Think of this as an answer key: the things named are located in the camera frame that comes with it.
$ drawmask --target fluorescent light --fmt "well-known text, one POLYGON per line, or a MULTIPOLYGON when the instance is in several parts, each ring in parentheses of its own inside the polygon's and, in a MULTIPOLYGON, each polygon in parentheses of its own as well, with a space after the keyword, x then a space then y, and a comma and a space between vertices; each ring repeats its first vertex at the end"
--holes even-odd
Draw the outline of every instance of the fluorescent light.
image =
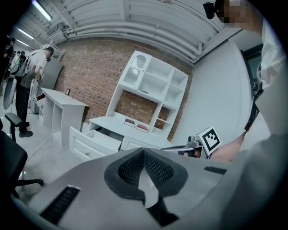
POLYGON ((23 45, 26 45, 28 47, 30 47, 29 45, 27 45, 26 43, 22 42, 22 41, 19 41, 18 39, 16 39, 18 42, 22 43, 23 45))
POLYGON ((29 38, 34 39, 31 35, 27 34, 27 33, 24 32, 23 30, 21 30, 21 29, 19 29, 19 28, 18 28, 18 30, 19 30, 21 33, 23 33, 23 34, 25 34, 26 36, 28 36, 29 38))
POLYGON ((52 20, 51 16, 42 8, 42 6, 40 6, 38 2, 36 2, 36 0, 33 0, 32 4, 41 12, 41 14, 44 15, 45 18, 47 18, 49 22, 52 20))

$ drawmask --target drawer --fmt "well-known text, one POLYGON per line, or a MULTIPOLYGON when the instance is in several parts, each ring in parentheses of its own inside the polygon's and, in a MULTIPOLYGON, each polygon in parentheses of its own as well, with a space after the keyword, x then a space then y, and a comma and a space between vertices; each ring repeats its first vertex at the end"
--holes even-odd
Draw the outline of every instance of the drawer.
POLYGON ((152 148, 152 149, 159 149, 155 146, 151 146, 127 137, 124 137, 121 149, 122 150, 128 150, 128 149, 134 149, 134 148, 152 148))
POLYGON ((81 133, 70 127, 69 149, 85 160, 96 159, 118 152, 121 141, 95 130, 81 133))

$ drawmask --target white cube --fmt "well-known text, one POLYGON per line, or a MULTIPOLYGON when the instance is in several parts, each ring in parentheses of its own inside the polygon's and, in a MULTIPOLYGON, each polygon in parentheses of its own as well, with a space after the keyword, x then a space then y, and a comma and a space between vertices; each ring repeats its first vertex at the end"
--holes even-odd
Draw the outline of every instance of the white cube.
POLYGON ((220 145, 221 141, 213 126, 202 130, 195 135, 195 139, 199 140, 204 146, 207 156, 214 152, 220 145))

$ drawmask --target ceiling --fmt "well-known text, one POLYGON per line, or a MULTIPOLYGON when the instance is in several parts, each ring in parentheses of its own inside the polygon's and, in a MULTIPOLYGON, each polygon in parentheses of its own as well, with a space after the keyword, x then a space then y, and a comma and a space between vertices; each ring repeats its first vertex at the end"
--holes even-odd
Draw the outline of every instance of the ceiling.
POLYGON ((52 16, 49 22, 34 5, 11 32, 33 49, 53 40, 84 37, 121 37, 144 42, 194 62, 202 47, 224 28, 217 18, 207 19, 207 0, 37 0, 52 16), (50 35, 47 32, 58 25, 50 35))

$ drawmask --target chair armrest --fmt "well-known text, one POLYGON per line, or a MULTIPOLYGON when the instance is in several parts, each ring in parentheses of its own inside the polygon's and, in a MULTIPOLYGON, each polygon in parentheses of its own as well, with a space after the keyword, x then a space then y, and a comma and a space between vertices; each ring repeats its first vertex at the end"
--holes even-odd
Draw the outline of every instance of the chair armrest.
POLYGON ((18 127, 22 120, 14 113, 6 113, 5 117, 7 118, 7 120, 12 123, 15 127, 18 127))

